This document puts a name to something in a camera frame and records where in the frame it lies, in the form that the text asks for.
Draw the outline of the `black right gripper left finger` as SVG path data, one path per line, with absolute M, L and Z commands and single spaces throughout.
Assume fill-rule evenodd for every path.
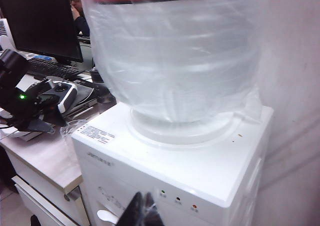
M 119 225 L 144 226 L 145 211 L 146 206 L 144 197 L 141 192 L 137 192 L 119 218 Z

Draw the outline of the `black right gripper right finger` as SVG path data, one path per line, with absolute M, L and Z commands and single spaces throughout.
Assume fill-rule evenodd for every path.
M 144 225 L 164 226 L 152 194 L 148 192 L 144 198 Z

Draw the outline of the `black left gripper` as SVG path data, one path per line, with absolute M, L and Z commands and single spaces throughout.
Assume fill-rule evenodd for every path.
M 67 125 L 58 109 L 58 102 L 56 95 L 42 95 L 34 99 L 19 96 L 13 103 L 2 105 L 7 112 L 0 117 L 2 129 L 14 127 L 18 131 L 54 133 L 52 125 Z

